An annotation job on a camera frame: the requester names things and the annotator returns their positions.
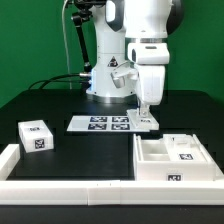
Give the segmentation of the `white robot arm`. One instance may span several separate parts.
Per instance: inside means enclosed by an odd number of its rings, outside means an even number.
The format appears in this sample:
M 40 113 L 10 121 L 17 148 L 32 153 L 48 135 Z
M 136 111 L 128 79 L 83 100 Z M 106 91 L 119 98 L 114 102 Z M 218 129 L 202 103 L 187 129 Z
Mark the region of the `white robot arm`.
M 167 37 L 183 20 L 182 0 L 90 0 L 97 41 L 89 96 L 137 98 L 135 116 L 147 118 L 163 96 Z

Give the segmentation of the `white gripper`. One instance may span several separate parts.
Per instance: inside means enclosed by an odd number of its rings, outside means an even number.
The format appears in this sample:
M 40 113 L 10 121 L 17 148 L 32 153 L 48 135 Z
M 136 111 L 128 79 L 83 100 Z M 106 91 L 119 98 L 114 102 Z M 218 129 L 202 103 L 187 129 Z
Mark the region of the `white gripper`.
M 158 105 L 163 96 L 165 66 L 170 54 L 166 43 L 129 43 L 128 59 L 137 70 L 135 92 L 140 100 L 139 116 L 149 116 L 149 105 Z

